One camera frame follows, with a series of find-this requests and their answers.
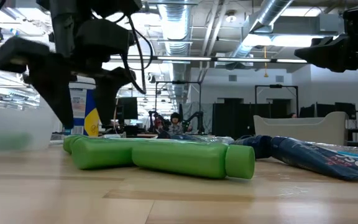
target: person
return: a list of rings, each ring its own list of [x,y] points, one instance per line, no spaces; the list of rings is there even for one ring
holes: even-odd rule
[[[297,115],[296,115],[296,113],[290,113],[288,115],[288,118],[297,118]]]
[[[183,127],[181,125],[180,115],[176,112],[171,114],[171,125],[168,129],[169,134],[183,134]]]

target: ceiling duct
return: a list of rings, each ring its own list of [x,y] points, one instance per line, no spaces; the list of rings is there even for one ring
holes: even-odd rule
[[[162,19],[162,33],[165,40],[176,40],[176,42],[166,42],[165,48],[169,56],[189,56],[190,45],[188,38],[190,35],[190,14],[191,6],[186,4],[161,4],[158,10]],[[188,65],[185,63],[172,63],[172,80],[186,80]],[[175,98],[186,96],[183,86],[173,86]]]
[[[246,57],[252,50],[253,46],[247,45],[247,36],[254,29],[266,28],[266,32],[273,30],[273,23],[280,17],[284,10],[293,2],[293,0],[264,0],[260,6],[260,10],[252,15],[247,16],[243,26],[242,43],[233,51],[230,57]],[[229,63],[226,69],[233,70],[238,63]]]

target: wooden table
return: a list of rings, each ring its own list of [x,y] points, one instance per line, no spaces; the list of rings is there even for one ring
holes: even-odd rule
[[[252,180],[77,170],[61,146],[0,152],[0,223],[358,223],[358,181],[274,160]]]

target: tube cap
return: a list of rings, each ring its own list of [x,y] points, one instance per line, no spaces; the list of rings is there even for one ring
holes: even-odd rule
[[[255,171],[254,148],[230,145],[227,148],[225,164],[227,176],[251,179]]]

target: black metal frame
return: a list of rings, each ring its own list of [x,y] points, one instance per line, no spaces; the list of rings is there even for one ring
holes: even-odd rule
[[[155,104],[154,104],[154,110],[157,111],[157,92],[158,92],[158,84],[159,83],[172,83],[174,85],[186,85],[186,84],[198,84],[200,87],[200,93],[199,93],[199,105],[198,105],[198,111],[201,112],[201,82],[186,82],[186,81],[157,81],[155,82]]]
[[[258,87],[269,87],[269,88],[294,88],[296,95],[296,116],[299,116],[299,96],[298,86],[286,86],[286,85],[256,85],[255,86],[255,114],[258,112]]]

